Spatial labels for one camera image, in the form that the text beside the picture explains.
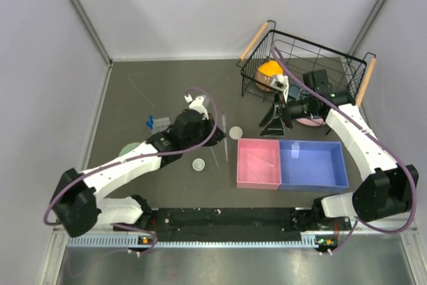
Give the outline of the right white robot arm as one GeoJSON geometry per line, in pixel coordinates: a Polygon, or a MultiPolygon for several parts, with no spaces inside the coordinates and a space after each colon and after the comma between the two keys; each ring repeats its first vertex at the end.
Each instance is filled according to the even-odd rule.
{"type": "Polygon", "coordinates": [[[416,168],[404,165],[376,138],[349,93],[333,91],[326,70],[309,72],[297,82],[309,94],[305,99],[289,100],[291,78],[289,71],[283,75],[256,76],[258,87],[275,94],[273,105],[260,125],[268,127],[273,121],[279,121],[282,127],[291,128],[295,119],[313,113],[321,116],[345,145],[362,179],[354,192],[314,200],[313,224],[325,229],[336,218],[353,217],[369,226],[372,221],[406,212],[411,222],[418,181],[416,168]]]}

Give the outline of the white crucible cup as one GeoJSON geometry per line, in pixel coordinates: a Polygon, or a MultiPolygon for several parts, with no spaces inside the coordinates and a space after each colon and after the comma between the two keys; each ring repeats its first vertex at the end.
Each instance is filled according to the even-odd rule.
{"type": "Polygon", "coordinates": [[[202,171],[205,168],[204,160],[201,158],[194,159],[194,161],[192,162],[192,168],[197,172],[202,171]]]}

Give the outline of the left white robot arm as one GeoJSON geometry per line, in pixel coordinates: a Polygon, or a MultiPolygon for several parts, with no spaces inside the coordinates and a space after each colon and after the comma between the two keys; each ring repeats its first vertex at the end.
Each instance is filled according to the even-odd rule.
{"type": "Polygon", "coordinates": [[[126,224],[144,229],[151,223],[148,206],[137,196],[110,198],[110,193],[132,180],[157,171],[200,147],[212,147],[225,138],[212,114],[185,109],[174,123],[114,160],[61,175],[48,210],[68,235],[76,238],[96,225],[126,224]]]}

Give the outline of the white crucible lid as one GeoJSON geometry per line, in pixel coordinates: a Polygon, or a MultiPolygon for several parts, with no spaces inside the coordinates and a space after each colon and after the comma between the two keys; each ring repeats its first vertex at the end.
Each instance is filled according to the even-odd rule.
{"type": "Polygon", "coordinates": [[[229,135],[232,139],[238,140],[243,136],[243,130],[239,126],[233,126],[229,130],[229,135]]]}

